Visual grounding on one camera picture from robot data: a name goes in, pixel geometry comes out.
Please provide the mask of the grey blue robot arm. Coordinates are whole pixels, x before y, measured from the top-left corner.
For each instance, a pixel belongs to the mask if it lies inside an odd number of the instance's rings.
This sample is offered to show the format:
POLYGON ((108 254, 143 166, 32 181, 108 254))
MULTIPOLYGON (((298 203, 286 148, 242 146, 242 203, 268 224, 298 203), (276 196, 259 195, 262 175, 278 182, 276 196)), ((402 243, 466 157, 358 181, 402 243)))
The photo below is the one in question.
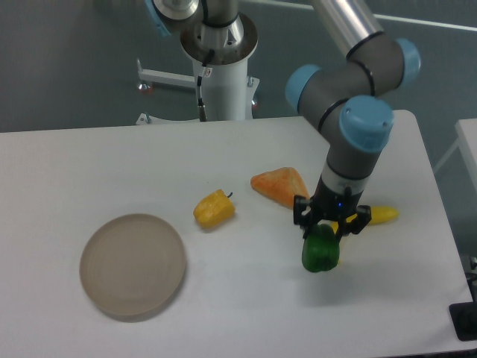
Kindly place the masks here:
MULTIPOLYGON (((347 62, 331 72, 302 66, 285 87, 288 103, 329 143, 314 195, 293 200, 294 223, 310 236, 319 222, 334 221, 341 238, 371 220, 359 199, 394 124, 381 95, 417 77, 420 54, 412 42, 390 39, 363 1, 314 1, 312 7, 347 62)), ((249 118, 247 61, 258 35, 238 2, 147 1, 146 8, 161 34, 180 34, 193 65, 199 119, 249 118)))

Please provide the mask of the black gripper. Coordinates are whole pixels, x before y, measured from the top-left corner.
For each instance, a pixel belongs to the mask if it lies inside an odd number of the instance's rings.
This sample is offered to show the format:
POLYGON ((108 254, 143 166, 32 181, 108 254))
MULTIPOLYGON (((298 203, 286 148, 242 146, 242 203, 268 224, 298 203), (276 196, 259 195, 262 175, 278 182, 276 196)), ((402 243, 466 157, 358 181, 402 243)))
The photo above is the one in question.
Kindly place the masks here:
POLYGON ((322 220, 337 222, 337 240, 350 233, 361 233, 372 219, 370 206, 358 205, 364 187, 365 180, 321 175, 312 198, 295 195, 293 220, 303 231, 303 238, 322 220), (347 218, 354 214, 356 216, 348 222, 347 218))

